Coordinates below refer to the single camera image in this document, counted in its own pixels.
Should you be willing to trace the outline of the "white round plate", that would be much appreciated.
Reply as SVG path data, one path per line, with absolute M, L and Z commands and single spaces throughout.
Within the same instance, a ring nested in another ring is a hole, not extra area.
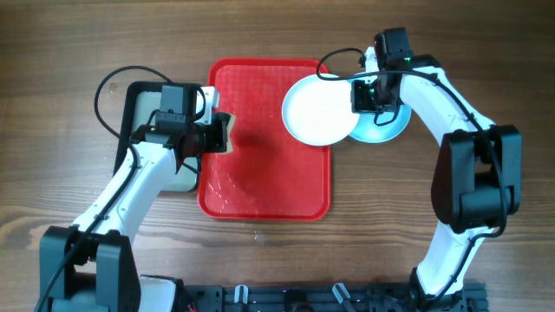
M 282 120 L 287 131 L 310 146 L 329 146 L 345 139 L 360 115 L 352 111 L 351 85 L 336 75 L 309 75 L 287 92 Z

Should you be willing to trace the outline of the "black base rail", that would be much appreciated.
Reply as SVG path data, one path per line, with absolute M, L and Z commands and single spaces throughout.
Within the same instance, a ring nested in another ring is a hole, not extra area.
M 184 311 L 415 311 L 408 285 L 376 283 L 367 286 L 247 287 L 188 285 Z

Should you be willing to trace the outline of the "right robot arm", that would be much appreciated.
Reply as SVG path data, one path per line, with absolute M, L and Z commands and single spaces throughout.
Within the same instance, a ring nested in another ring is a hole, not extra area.
M 475 110 L 431 55 L 366 54 L 359 62 L 363 72 L 350 79 L 356 111 L 410 107 L 440 146 L 430 191 L 438 224 L 411 273 L 405 304 L 419 311 L 452 308 L 480 245 L 502 235 L 519 209 L 521 134 Z

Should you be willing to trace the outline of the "red plastic tray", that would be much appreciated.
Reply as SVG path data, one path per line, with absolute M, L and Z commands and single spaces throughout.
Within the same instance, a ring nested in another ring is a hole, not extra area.
M 220 112 L 234 115 L 229 153 L 201 159 L 198 204 L 209 217 L 303 222 L 331 205 L 331 150 L 296 140 L 282 120 L 289 89 L 316 72 L 307 58 L 226 57 L 209 71 Z

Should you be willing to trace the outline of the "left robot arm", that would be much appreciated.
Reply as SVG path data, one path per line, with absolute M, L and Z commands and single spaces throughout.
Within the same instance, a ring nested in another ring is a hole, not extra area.
M 132 244 L 162 189 L 187 158 L 227 153 L 235 117 L 204 124 L 180 114 L 130 136 L 127 155 L 99 198 L 69 227 L 51 226 L 40 242 L 38 311 L 187 311 L 182 280 L 139 275 Z

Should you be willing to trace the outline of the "green yellow sponge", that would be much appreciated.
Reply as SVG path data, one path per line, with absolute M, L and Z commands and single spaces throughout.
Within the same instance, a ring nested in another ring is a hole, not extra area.
M 235 124 L 236 116 L 233 114 L 226 114 L 226 139 L 225 139 L 225 151 L 224 154 L 231 153 L 233 151 L 232 145 L 232 129 Z

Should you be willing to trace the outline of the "teal plate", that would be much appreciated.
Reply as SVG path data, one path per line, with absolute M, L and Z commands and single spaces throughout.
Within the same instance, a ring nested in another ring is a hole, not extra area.
M 363 143 L 378 144 L 392 140 L 408 125 L 412 109 L 401 105 L 398 113 L 361 114 L 349 137 Z

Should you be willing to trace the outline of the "black tray with water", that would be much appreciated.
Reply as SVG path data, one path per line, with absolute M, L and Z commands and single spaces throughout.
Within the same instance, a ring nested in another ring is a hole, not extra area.
M 160 108 L 163 82 L 136 81 L 127 88 L 118 148 L 114 163 L 117 172 L 127 154 L 127 141 L 132 132 L 147 122 L 155 109 Z M 195 192 L 199 185 L 199 159 L 187 158 L 177 175 L 164 186 L 163 192 Z

